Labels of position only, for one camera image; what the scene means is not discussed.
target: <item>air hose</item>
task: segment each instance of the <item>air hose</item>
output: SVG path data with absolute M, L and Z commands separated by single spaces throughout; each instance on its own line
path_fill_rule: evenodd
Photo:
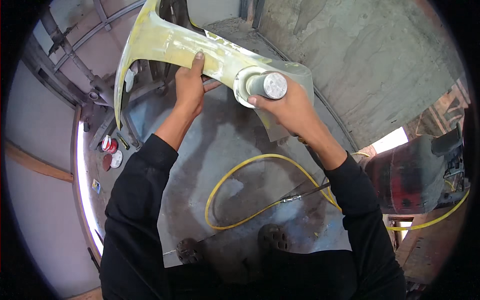
M 363 153 L 363 152 L 355 152 L 355 153 L 352 153 L 352 155 L 355 155 L 355 154 L 361 154 L 361 155 L 365 155 L 365 156 L 369 156 L 368 154 L 366 153 Z M 340 212 L 342 211 L 342 209 L 340 208 L 340 206 L 338 206 L 337 203 L 335 203 L 334 199 L 333 199 L 333 196 L 330 192 L 330 186 L 329 184 L 326 184 L 326 185 L 322 185 L 322 187 L 324 188 L 327 188 L 327 192 L 328 192 L 328 195 L 323 191 L 321 190 L 322 187 L 320 187 L 318 185 L 318 183 L 313 179 L 312 176 L 310 176 L 310 174 L 308 174 L 308 172 L 302 168 L 302 166 L 300 166 L 297 162 L 295 162 L 294 160 L 292 160 L 291 158 L 288 158 L 286 156 L 283 156 L 283 155 L 280 155 L 280 154 L 273 154 L 273 153 L 270 153 L 270 154 L 262 154 L 262 155 L 258 155 L 258 156 L 254 156 L 252 158 L 249 158 L 243 162 L 241 162 L 240 164 L 236 165 L 234 168 L 232 168 L 230 171 L 228 171 L 227 174 L 225 174 L 222 179 L 220 179 L 220 181 L 215 185 L 215 187 L 213 188 L 212 192 L 210 193 L 210 196 L 208 197 L 208 200 L 207 200 L 207 203 L 205 205 L 205 221 L 206 223 L 213 229 L 218 229 L 218 230 L 226 230 L 226 229 L 230 229 L 230 228 L 234 228 L 234 227 L 237 227 L 251 219 L 253 219 L 254 217 L 258 216 L 259 214 L 261 214 L 262 212 L 264 212 L 265 210 L 277 205 L 277 204 L 280 204 L 280 203 L 286 203 L 286 202 L 290 202 L 290 201 L 293 201 L 295 200 L 295 196 L 293 197 L 289 197 L 289 199 L 291 200 L 288 200 L 286 201 L 285 199 L 286 198 L 282 198 L 278 201 L 275 201 L 273 202 L 272 204 L 266 206 L 265 208 L 259 210 L 258 212 L 256 212 L 255 214 L 243 219 L 242 221 L 240 222 L 237 222 L 235 224 L 232 224 L 232 225 L 228 225 L 228 226 L 215 226 L 215 225 L 212 225 L 212 223 L 210 223 L 210 220 L 208 219 L 208 210 L 210 208 L 210 204 L 212 203 L 213 201 L 213 198 L 216 194 L 216 192 L 218 191 L 218 189 L 220 188 L 220 186 L 225 182 L 225 180 L 231 176 L 233 173 L 235 173 L 235 171 L 237 171 L 238 169 L 240 169 L 241 167 L 255 161 L 255 160 L 258 160 L 258 159 L 262 159 L 262 158 L 268 158 L 268 157 L 276 157 L 276 158 L 281 158 L 281 159 L 284 159 L 290 163 L 292 163 L 294 166 L 296 166 L 298 169 L 300 169 L 300 171 L 302 171 L 308 179 L 310 179 L 310 181 L 314 184 L 314 186 L 316 187 L 316 190 L 319 189 L 320 192 L 322 193 L 322 195 L 332 204 L 334 205 Z M 305 196 L 306 194 L 310 194 L 310 193 L 313 193 L 313 192 L 316 192 L 316 191 L 309 191 L 309 192 L 306 192 L 306 193 L 303 193 L 302 195 L 297 195 L 296 197 L 298 196 Z M 425 227 L 428 227 L 430 225 L 433 225 L 433 224 L 436 224 L 440 221 L 442 221 L 443 219 L 447 218 L 449 215 L 451 215 L 454 211 L 456 211 L 460 205 L 462 205 L 462 203 L 465 201 L 465 199 L 467 198 L 468 196 L 468 193 L 469 193 L 469 190 L 465 193 L 465 195 L 463 196 L 462 200 L 460 200 L 460 202 L 458 202 L 450 211 L 448 211 L 447 213 L 445 213 L 443 216 L 441 217 L 438 217 L 436 218 L 435 220 L 432 220 L 430 222 L 426 222 L 426 223 L 423 223 L 423 224 L 419 224 L 419 225 L 415 225 L 415 226 L 410 226 L 410 227 L 386 227 L 388 230 L 395 230 L 395 231 L 402 231 L 402 230 L 415 230 L 415 229 L 420 229 L 420 228 L 425 228 Z

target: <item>light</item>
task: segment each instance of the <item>light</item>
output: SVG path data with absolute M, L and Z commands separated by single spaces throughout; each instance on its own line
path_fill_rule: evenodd
M 83 128 L 83 122 L 80 121 L 78 128 Z M 84 132 L 79 130 L 77 136 L 77 171 L 78 171 L 78 185 L 80 187 L 80 201 L 84 207 L 85 217 L 87 219 L 88 229 L 92 234 L 93 241 L 98 249 L 100 255 L 103 254 L 103 244 L 100 238 L 98 237 L 97 232 L 100 232 L 98 229 L 95 215 L 92 209 L 92 199 L 90 197 L 91 184 L 87 179 L 87 170 L 85 164 L 85 155 L 84 155 Z
M 408 142 L 407 135 L 400 127 L 372 144 L 377 153 L 381 153 Z
M 400 221 L 400 227 L 410 227 L 410 226 L 412 226 L 412 222 Z M 403 240 L 403 239 L 405 238 L 405 236 L 407 235 L 407 232 L 408 232 L 408 230 L 402 230 L 402 231 L 400 231 L 402 240 Z

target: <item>red sandpaper disc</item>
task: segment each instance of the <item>red sandpaper disc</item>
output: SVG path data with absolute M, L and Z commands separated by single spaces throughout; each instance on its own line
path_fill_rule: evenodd
M 103 170 L 105 172 L 107 172 L 108 169 L 110 169 L 110 164 L 111 163 L 112 163 L 112 154 L 105 154 L 105 156 L 103 157 L 103 162 L 102 162 Z

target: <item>red paint can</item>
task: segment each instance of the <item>red paint can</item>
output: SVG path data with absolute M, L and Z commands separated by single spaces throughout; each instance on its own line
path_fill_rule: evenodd
M 118 145 L 119 143 L 116 139 L 112 139 L 111 136 L 106 135 L 102 141 L 102 150 L 113 154 L 117 151 Z

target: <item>yellow primer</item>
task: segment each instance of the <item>yellow primer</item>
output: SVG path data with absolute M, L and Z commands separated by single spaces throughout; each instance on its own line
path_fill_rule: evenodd
M 313 101 L 313 83 L 308 68 L 298 64 L 284 64 L 248 51 L 205 30 L 207 36 L 161 19 L 157 11 L 161 0 L 147 0 L 137 16 L 123 49 L 117 69 L 114 87 L 114 109 L 117 126 L 120 127 L 120 109 L 123 85 L 127 70 L 136 60 L 157 60 L 190 68 L 198 51 L 205 54 L 203 73 L 229 88 L 237 73 L 250 66 L 258 66 L 265 71 L 282 72 L 298 82 L 307 79 L 311 85 L 309 97 Z M 257 111 L 266 129 L 272 122 L 263 112 Z

